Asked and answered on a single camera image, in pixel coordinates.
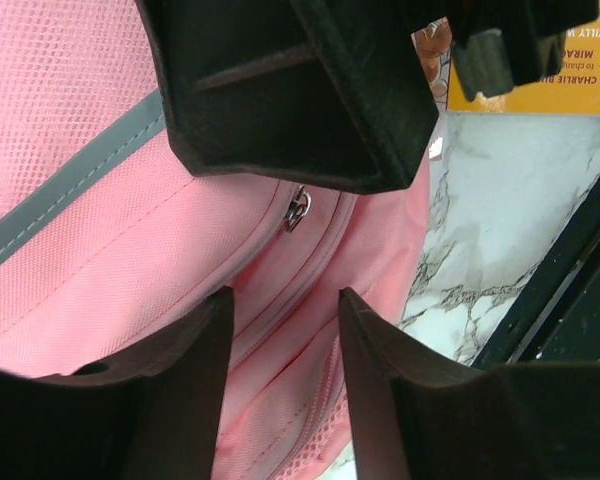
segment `white marble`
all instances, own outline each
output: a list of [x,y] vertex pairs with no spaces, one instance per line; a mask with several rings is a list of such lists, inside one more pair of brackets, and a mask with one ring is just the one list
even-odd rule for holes
[[[402,328],[470,363],[600,175],[600,118],[447,115]],[[351,445],[320,480],[355,480]]]

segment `book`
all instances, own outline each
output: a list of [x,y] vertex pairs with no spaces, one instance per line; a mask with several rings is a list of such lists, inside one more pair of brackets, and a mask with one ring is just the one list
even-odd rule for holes
[[[445,20],[414,34],[416,52],[439,108],[451,112],[600,115],[600,17],[567,32],[562,70],[539,83],[492,98],[465,99],[449,58],[450,31]],[[416,39],[420,37],[420,46]]]

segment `black plastic bracket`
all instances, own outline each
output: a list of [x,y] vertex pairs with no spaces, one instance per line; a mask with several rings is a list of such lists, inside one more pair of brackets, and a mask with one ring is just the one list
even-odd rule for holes
[[169,142],[194,175],[411,185],[438,110],[411,34],[443,16],[465,95],[557,73],[598,0],[136,0]]

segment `gray reflective strip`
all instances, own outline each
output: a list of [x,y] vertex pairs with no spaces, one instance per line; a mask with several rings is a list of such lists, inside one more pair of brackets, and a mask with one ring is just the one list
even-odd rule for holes
[[0,219],[0,265],[71,202],[164,129],[156,90],[73,156]]

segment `pink backpack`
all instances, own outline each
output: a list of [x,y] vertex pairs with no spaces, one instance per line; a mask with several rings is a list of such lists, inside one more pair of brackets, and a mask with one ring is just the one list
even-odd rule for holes
[[410,189],[362,197],[192,178],[156,88],[133,0],[0,0],[0,368],[70,374],[228,284],[212,478],[314,479],[350,440],[337,293],[400,319],[428,159]]

